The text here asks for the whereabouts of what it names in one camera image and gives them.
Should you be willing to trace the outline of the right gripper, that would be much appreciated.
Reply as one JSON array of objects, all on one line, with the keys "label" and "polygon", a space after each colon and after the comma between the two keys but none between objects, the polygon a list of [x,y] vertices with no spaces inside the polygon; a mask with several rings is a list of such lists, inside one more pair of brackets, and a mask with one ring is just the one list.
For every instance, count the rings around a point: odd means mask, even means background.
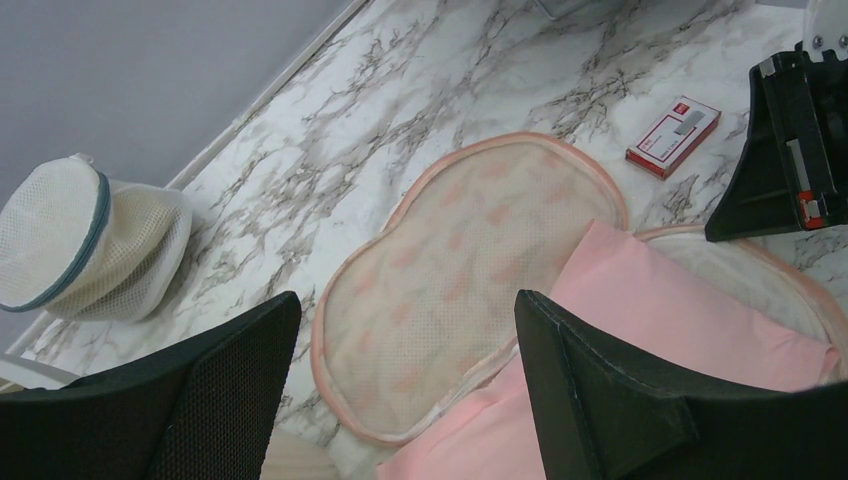
[{"label": "right gripper", "polygon": [[847,221],[847,63],[780,52],[749,72],[736,170],[705,226],[724,242]]}]

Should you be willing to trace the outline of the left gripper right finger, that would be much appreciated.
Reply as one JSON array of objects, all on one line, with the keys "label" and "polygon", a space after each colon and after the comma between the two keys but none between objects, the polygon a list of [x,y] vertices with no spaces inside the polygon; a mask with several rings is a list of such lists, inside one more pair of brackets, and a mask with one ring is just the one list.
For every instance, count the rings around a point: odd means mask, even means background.
[{"label": "left gripper right finger", "polygon": [[843,479],[847,386],[796,393],[665,361],[520,291],[517,339],[549,479]]}]

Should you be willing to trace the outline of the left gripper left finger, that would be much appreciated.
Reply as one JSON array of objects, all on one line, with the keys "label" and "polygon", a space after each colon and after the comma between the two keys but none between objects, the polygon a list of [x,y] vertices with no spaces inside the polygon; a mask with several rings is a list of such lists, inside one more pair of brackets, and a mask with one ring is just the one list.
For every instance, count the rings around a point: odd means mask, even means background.
[{"label": "left gripper left finger", "polygon": [[2,477],[258,478],[301,316],[285,292],[63,388],[3,395]]}]

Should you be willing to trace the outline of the pink bra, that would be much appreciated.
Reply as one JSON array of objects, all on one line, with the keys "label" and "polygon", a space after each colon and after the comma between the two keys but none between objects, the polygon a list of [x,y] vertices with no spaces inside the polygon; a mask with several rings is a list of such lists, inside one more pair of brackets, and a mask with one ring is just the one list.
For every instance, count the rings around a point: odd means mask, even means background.
[{"label": "pink bra", "polygon": [[[839,378],[847,317],[817,282],[755,244],[700,228],[631,235],[592,222],[550,293],[593,327],[723,380],[798,391]],[[541,479],[517,357],[379,465],[381,479]]]}]

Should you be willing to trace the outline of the peach patterned mesh laundry bag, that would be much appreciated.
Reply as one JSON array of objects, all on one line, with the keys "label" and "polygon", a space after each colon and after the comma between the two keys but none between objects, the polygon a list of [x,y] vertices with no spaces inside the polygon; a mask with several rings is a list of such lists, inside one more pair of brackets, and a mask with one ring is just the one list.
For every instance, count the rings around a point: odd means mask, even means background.
[{"label": "peach patterned mesh laundry bag", "polygon": [[552,300],[596,221],[629,233],[620,191],[548,136],[495,137],[437,161],[324,291],[311,355],[322,397],[397,453],[517,357],[517,294]]}]

